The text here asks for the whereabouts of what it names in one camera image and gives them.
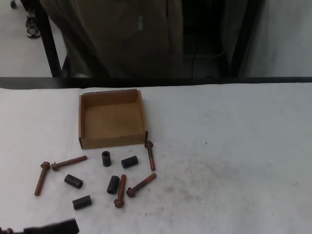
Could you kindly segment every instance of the white wall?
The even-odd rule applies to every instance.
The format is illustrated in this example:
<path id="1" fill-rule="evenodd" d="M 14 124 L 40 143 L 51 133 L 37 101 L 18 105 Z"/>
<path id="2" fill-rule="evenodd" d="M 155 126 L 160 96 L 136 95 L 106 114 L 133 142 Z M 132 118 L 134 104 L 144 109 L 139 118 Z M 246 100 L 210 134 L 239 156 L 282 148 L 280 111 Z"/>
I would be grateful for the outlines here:
<path id="1" fill-rule="evenodd" d="M 243 75 L 312 76 L 311 0 L 267 0 Z"/>

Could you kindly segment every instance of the bolt head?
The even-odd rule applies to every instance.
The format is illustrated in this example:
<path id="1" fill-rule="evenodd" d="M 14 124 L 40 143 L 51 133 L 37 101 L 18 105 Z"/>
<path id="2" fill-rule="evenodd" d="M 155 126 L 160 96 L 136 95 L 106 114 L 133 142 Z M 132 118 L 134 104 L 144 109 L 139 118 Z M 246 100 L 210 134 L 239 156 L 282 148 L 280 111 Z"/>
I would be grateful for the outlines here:
<path id="1" fill-rule="evenodd" d="M 114 204 L 117 208 L 121 208 L 123 207 L 123 205 L 125 204 L 125 202 L 121 199 L 115 199 Z"/>
<path id="2" fill-rule="evenodd" d="M 126 193 L 127 193 L 128 197 L 134 197 L 135 196 L 135 193 L 133 192 L 132 188 L 128 188 Z"/>
<path id="3" fill-rule="evenodd" d="M 57 164 L 55 162 L 51 164 L 51 168 L 52 168 L 53 171 L 57 171 L 58 170 Z"/>
<path id="4" fill-rule="evenodd" d="M 41 168 L 45 168 L 45 169 L 49 170 L 51 168 L 50 163 L 49 162 L 43 162 L 41 164 Z"/>
<path id="5" fill-rule="evenodd" d="M 148 140 L 146 143 L 145 143 L 145 145 L 144 145 L 144 147 L 145 148 L 148 148 L 148 147 L 153 147 L 154 146 L 154 144 L 150 141 L 150 140 Z"/>

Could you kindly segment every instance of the bolt shaft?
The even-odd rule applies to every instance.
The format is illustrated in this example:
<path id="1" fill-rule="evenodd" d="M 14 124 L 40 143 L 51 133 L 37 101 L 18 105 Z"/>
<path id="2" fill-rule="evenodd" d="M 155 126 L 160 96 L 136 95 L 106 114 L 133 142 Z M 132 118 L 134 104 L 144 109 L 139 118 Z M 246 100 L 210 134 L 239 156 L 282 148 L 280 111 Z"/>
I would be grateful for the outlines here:
<path id="1" fill-rule="evenodd" d="M 44 179 L 47 174 L 48 169 L 43 168 L 39 177 L 39 181 L 36 187 L 35 196 L 39 196 L 43 187 Z"/>
<path id="2" fill-rule="evenodd" d="M 57 168 L 65 167 L 65 166 L 68 166 L 77 162 L 85 161 L 87 159 L 88 159 L 87 156 L 77 157 L 77 158 L 74 158 L 65 162 L 56 163 L 56 167 Z"/>
<path id="3" fill-rule="evenodd" d="M 148 147 L 147 148 L 147 152 L 148 152 L 148 158 L 150 159 L 151 170 L 155 171 L 156 167 L 155 167 L 155 162 L 154 162 L 154 156 L 153 156 L 152 148 Z"/>
<path id="4" fill-rule="evenodd" d="M 118 192 L 118 199 L 121 199 L 121 200 L 123 200 L 123 195 L 125 192 L 126 178 L 127 178 L 126 175 L 121 176 L 120 188 Z"/>
<path id="5" fill-rule="evenodd" d="M 140 190 L 141 188 L 143 188 L 145 185 L 147 185 L 149 182 L 151 182 L 152 180 L 154 180 L 156 178 L 156 174 L 153 173 L 151 174 L 149 177 L 147 177 L 145 180 L 143 180 L 142 182 L 140 182 L 138 185 L 136 185 L 135 187 L 132 188 L 133 192 L 136 193 L 138 190 Z"/>

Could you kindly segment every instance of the white floor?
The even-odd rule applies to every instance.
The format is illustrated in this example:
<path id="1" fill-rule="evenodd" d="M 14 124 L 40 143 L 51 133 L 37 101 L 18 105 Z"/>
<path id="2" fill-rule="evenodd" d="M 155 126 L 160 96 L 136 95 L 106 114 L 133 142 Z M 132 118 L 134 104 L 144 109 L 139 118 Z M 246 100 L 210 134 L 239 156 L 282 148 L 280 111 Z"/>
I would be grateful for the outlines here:
<path id="1" fill-rule="evenodd" d="M 27 13 L 21 2 L 12 10 L 9 0 L 0 0 L 0 77 L 50 77 L 42 39 L 26 36 Z M 66 48 L 60 30 L 51 23 L 58 57 L 63 65 Z"/>

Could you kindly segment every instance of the black cable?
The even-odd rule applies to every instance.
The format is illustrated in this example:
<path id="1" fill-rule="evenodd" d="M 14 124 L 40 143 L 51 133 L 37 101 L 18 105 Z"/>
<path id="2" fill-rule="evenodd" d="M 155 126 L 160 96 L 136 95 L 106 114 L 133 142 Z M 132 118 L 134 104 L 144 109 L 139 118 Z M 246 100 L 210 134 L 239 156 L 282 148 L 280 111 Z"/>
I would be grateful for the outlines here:
<path id="1" fill-rule="evenodd" d="M 198 49 L 198 43 L 197 43 L 197 36 L 196 36 L 196 42 L 195 42 L 195 51 L 194 51 L 194 56 L 193 56 L 193 61 L 192 61 L 192 79 L 193 79 L 193 71 L 194 71 L 194 62 L 195 62 L 195 56 L 197 54 L 197 49 Z"/>

